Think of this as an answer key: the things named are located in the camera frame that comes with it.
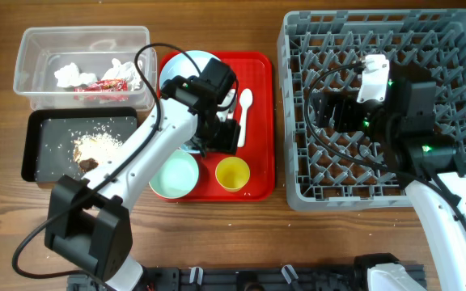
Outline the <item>yellow plastic cup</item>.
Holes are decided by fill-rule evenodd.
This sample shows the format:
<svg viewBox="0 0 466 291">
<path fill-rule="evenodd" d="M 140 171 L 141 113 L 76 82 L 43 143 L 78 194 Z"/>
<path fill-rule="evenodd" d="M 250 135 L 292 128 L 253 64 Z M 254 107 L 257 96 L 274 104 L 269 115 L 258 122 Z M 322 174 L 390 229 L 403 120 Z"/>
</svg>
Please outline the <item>yellow plastic cup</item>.
<svg viewBox="0 0 466 291">
<path fill-rule="evenodd" d="M 228 192 L 239 191 L 248 183 L 250 177 L 249 165 L 242 158 L 224 158 L 215 168 L 216 180 Z"/>
</svg>

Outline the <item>mint green bowl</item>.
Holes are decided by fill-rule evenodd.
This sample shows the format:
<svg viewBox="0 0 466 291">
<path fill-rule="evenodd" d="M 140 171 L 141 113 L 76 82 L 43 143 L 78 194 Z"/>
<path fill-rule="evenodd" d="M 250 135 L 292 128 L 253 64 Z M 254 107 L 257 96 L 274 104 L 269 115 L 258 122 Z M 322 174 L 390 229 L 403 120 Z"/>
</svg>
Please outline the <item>mint green bowl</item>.
<svg viewBox="0 0 466 291">
<path fill-rule="evenodd" d="M 176 150 L 150 180 L 150 188 L 162 198 L 179 199 L 188 195 L 199 180 L 196 159 L 183 150 Z"/>
</svg>

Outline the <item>red strawberry cake wrapper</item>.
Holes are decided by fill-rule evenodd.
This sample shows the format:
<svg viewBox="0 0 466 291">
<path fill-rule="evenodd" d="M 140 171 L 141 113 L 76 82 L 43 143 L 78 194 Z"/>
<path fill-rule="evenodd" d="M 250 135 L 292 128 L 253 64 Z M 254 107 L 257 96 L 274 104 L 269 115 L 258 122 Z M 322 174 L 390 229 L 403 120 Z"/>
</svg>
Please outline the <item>red strawberry cake wrapper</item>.
<svg viewBox="0 0 466 291">
<path fill-rule="evenodd" d="M 122 102 L 129 99 L 120 91 L 127 91 L 128 83 L 121 78 L 100 80 L 87 87 L 76 87 L 74 99 L 83 101 Z"/>
</svg>

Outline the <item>rice and food scraps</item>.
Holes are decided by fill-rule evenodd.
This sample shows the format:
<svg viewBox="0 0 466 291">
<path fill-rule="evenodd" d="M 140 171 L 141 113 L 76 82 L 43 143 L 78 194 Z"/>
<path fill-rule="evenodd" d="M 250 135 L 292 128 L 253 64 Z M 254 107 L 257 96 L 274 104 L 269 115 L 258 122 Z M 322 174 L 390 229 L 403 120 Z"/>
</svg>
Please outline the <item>rice and food scraps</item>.
<svg viewBox="0 0 466 291">
<path fill-rule="evenodd" d="M 82 173 L 107 163 L 123 145 L 123 141 L 109 133 L 86 134 L 75 139 L 73 143 L 73 160 Z"/>
</svg>

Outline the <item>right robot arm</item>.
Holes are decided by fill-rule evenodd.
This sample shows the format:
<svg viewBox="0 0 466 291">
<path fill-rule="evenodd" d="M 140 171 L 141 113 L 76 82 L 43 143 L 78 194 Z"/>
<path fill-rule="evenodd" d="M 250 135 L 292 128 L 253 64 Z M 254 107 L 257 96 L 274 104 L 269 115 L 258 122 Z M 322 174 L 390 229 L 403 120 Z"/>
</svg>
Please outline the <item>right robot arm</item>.
<svg viewBox="0 0 466 291">
<path fill-rule="evenodd" d="M 455 138 L 436 133 L 437 82 L 428 69 L 367 57 L 321 74 L 307 90 L 304 118 L 328 152 L 373 171 L 394 174 L 420 218 L 442 286 L 466 290 L 466 172 Z M 382 162 L 354 158 L 316 132 L 361 131 Z"/>
</svg>

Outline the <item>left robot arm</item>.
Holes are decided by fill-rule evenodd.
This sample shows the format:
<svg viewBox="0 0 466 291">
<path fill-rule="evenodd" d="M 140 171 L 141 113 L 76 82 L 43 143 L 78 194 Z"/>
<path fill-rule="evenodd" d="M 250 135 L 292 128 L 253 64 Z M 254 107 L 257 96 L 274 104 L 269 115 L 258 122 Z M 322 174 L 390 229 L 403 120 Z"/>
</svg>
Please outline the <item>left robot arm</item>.
<svg viewBox="0 0 466 291">
<path fill-rule="evenodd" d="M 154 95 L 152 117 L 116 156 L 81 180 L 63 175 L 55 183 L 47 219 L 15 249 L 14 272 L 36 280 L 58 276 L 19 266 L 24 248 L 44 233 L 45 246 L 76 265 L 66 276 L 89 276 L 112 290 L 152 290 L 146 267 L 130 255 L 130 212 L 155 173 L 186 141 L 193 141 L 201 154 L 235 154 L 240 126 L 234 120 L 221 121 L 216 114 L 228 110 L 223 100 L 238 85 L 232 68 L 214 58 L 195 76 L 166 81 Z"/>
</svg>

